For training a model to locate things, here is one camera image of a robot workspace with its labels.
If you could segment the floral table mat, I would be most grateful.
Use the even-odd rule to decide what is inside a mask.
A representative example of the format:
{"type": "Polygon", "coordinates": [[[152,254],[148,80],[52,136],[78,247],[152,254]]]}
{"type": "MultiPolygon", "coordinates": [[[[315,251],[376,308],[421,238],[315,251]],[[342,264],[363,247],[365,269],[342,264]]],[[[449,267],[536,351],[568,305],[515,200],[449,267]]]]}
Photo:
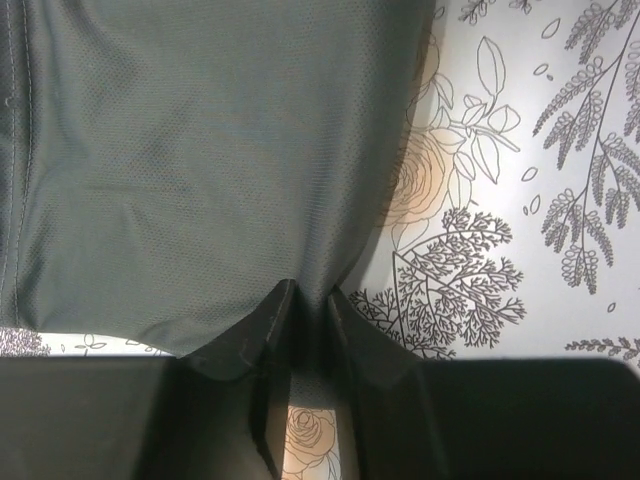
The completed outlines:
{"type": "MultiPolygon", "coordinates": [[[[284,279],[296,312],[277,479],[346,479],[334,290],[422,359],[605,359],[639,379],[638,3],[430,2],[389,199],[320,317],[325,408],[292,400],[303,308],[284,279]]],[[[1,323],[1,362],[186,355],[1,323]]]]}

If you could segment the dark grey t shirt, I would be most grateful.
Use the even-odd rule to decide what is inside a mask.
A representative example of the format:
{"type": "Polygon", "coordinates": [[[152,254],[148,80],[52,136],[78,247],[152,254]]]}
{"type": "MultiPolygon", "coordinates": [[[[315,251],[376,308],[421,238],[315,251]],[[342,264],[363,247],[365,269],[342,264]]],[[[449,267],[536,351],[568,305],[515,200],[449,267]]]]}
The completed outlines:
{"type": "Polygon", "coordinates": [[[329,406],[320,317],[389,199],[433,9],[3,2],[2,325],[183,356],[292,279],[292,400],[329,406]]]}

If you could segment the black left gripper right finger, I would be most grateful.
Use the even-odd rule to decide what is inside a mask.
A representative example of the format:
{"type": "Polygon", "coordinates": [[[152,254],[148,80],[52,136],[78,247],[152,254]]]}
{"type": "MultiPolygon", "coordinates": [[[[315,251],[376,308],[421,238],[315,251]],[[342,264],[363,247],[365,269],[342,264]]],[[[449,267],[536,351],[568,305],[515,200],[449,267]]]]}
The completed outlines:
{"type": "Polygon", "coordinates": [[[422,359],[339,290],[327,326],[346,479],[639,475],[639,379],[620,362],[422,359]]]}

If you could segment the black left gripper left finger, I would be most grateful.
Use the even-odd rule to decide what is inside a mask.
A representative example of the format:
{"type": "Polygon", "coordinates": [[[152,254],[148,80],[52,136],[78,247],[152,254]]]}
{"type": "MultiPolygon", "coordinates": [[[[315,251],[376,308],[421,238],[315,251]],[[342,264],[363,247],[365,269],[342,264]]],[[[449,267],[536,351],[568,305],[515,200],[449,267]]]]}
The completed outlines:
{"type": "Polygon", "coordinates": [[[1,362],[5,479],[277,479],[296,285],[181,358],[1,362]]]}

